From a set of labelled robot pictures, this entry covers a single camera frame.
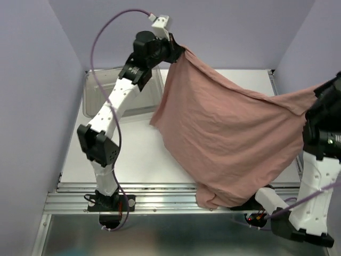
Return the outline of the pink t shirt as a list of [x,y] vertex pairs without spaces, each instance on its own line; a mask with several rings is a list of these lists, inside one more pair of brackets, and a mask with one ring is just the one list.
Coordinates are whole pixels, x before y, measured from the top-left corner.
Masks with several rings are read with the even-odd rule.
[[277,96],[244,89],[186,49],[168,70],[150,124],[195,181],[199,207],[235,207],[302,151],[315,101],[314,87]]

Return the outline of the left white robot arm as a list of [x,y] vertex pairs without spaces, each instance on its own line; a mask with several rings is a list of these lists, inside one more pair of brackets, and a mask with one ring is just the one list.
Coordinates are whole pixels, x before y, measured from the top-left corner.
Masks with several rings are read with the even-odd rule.
[[88,202],[106,210],[118,206],[120,186],[113,167],[122,141],[113,142],[113,133],[121,131],[118,122],[152,77],[152,69],[161,62],[175,63],[183,52],[184,48],[176,43],[173,34],[168,38],[158,38],[150,31],[136,34],[133,52],[120,71],[112,92],[105,95],[105,103],[96,116],[77,129],[81,150],[96,177],[95,195],[86,196]]

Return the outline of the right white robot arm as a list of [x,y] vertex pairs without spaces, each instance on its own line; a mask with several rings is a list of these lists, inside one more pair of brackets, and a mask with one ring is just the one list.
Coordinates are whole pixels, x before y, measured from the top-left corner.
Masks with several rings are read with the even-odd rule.
[[316,102],[306,112],[303,128],[304,169],[297,201],[288,205],[270,187],[246,193],[251,208],[260,205],[273,234],[296,242],[331,248],[327,231],[332,193],[340,174],[340,74],[314,91]]

